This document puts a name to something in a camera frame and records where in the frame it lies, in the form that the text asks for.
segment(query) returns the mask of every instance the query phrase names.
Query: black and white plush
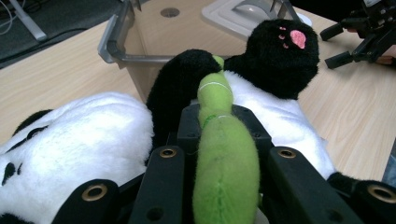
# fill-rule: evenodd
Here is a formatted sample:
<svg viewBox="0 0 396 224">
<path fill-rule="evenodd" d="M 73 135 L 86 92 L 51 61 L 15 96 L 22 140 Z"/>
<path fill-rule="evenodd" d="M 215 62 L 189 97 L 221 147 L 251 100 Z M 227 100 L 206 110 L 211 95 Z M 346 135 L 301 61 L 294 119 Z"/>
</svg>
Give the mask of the black and white plush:
<svg viewBox="0 0 396 224">
<path fill-rule="evenodd" d="M 0 146 L 0 223 L 51 223 L 79 185 L 141 175 L 152 135 L 146 106 L 122 93 L 35 113 Z"/>
<path fill-rule="evenodd" d="M 252 110 L 275 146 L 301 151 L 327 179 L 335 168 L 326 142 L 315 131 L 298 103 L 299 93 L 318 73 L 318 37 L 299 21 L 264 21 L 247 41 L 247 49 L 225 61 L 224 74 L 233 103 Z M 164 66 L 148 96 L 155 146 L 176 132 L 181 109 L 196 98 L 202 77 L 220 70 L 209 52 L 190 49 Z"/>
</svg>

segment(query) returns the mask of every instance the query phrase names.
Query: fuzzy green fabric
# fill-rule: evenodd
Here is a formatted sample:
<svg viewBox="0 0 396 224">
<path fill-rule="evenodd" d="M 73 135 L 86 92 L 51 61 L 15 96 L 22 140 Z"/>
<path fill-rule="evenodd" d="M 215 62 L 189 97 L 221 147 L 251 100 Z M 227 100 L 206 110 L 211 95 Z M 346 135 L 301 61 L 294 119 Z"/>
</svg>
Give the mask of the fuzzy green fabric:
<svg viewBox="0 0 396 224">
<path fill-rule="evenodd" d="M 222 71 L 201 81 L 198 101 L 202 135 L 192 198 L 195 223 L 251 224 L 258 206 L 259 157 L 246 126 L 232 115 L 233 94 Z"/>
</svg>

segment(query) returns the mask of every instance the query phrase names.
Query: wooden table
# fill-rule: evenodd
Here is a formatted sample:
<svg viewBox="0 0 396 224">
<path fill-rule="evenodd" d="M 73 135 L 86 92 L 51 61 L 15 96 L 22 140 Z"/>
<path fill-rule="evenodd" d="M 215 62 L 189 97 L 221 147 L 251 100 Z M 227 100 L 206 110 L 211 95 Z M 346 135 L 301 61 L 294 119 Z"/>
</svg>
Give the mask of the wooden table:
<svg viewBox="0 0 396 224">
<path fill-rule="evenodd" d="M 319 33 L 332 21 L 302 12 Z M 126 69 L 105 63 L 97 46 L 106 22 L 0 70 L 0 143 L 32 113 L 103 91 L 139 97 Z M 319 74 L 301 94 L 304 112 L 325 138 L 336 167 L 346 175 L 380 180 L 396 136 L 396 71 L 360 62 L 328 69 L 333 55 L 361 40 L 341 34 L 319 41 Z"/>
</svg>

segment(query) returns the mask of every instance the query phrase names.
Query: plastic container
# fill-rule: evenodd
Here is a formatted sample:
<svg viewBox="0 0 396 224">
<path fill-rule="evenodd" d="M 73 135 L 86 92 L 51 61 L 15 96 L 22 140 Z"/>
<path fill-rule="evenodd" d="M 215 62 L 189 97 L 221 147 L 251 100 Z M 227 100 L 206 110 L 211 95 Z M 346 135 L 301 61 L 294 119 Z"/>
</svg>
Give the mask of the plastic container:
<svg viewBox="0 0 396 224">
<path fill-rule="evenodd" d="M 205 49 L 224 58 L 243 53 L 262 13 L 298 20 L 285 0 L 124 0 L 98 51 L 107 63 L 128 69 L 145 102 L 161 67 L 182 51 Z"/>
</svg>

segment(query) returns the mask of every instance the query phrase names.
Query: white fur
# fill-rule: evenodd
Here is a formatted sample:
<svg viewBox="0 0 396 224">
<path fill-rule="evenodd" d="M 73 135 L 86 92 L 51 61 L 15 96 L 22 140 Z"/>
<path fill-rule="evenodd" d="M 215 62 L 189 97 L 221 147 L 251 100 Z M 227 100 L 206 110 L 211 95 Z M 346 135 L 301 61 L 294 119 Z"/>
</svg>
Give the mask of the white fur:
<svg viewBox="0 0 396 224">
<path fill-rule="evenodd" d="M 16 169 L 22 163 L 21 174 L 0 185 L 0 215 L 51 223 L 79 185 L 103 178 L 120 186 L 145 172 L 152 135 L 149 110 L 126 94 L 100 93 L 49 112 L 0 146 L 0 181 L 9 162 Z"/>
<path fill-rule="evenodd" d="M 296 100 L 279 99 L 236 73 L 225 71 L 224 75 L 233 90 L 233 103 L 255 114 L 275 146 L 299 150 L 325 179 L 335 172 L 326 142 L 309 123 Z"/>
</svg>

